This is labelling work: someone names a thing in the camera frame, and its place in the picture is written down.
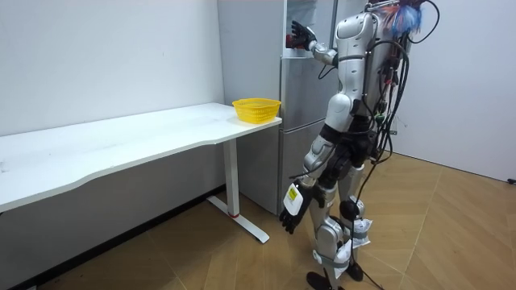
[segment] plastic basket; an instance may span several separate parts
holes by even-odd
[[[280,109],[280,104],[280,101],[264,98],[249,98],[233,102],[239,119],[253,124],[272,121]]]

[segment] gray refrigerator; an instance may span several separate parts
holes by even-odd
[[[299,2],[304,4],[289,6]],[[310,52],[285,46],[287,21],[297,17],[290,13],[311,6],[318,40],[332,43],[336,0],[218,2],[226,104],[249,97],[281,101],[280,126],[237,139],[239,190],[274,214],[282,211],[289,176],[302,173],[304,156],[339,88],[336,69],[319,80],[323,64]]]

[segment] wood laminate floor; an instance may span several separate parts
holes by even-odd
[[[516,186],[394,155],[377,167],[363,201],[372,243],[359,263],[384,289],[516,289]],[[204,202],[39,289],[311,289],[305,275],[321,269],[310,215],[289,235],[245,197],[241,212],[269,234],[267,243]],[[342,285],[375,289],[368,280]]]

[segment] white table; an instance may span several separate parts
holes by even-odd
[[[280,123],[241,122],[233,107],[209,103],[0,137],[0,213],[100,176],[223,143],[228,205],[217,197],[208,200],[267,242],[263,230],[239,215],[235,139]]]

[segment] white label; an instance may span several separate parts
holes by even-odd
[[[287,190],[287,194],[285,194],[283,205],[285,205],[285,208],[289,211],[290,214],[297,216],[302,203],[303,196],[299,193],[299,190],[296,188],[296,186],[291,184]]]

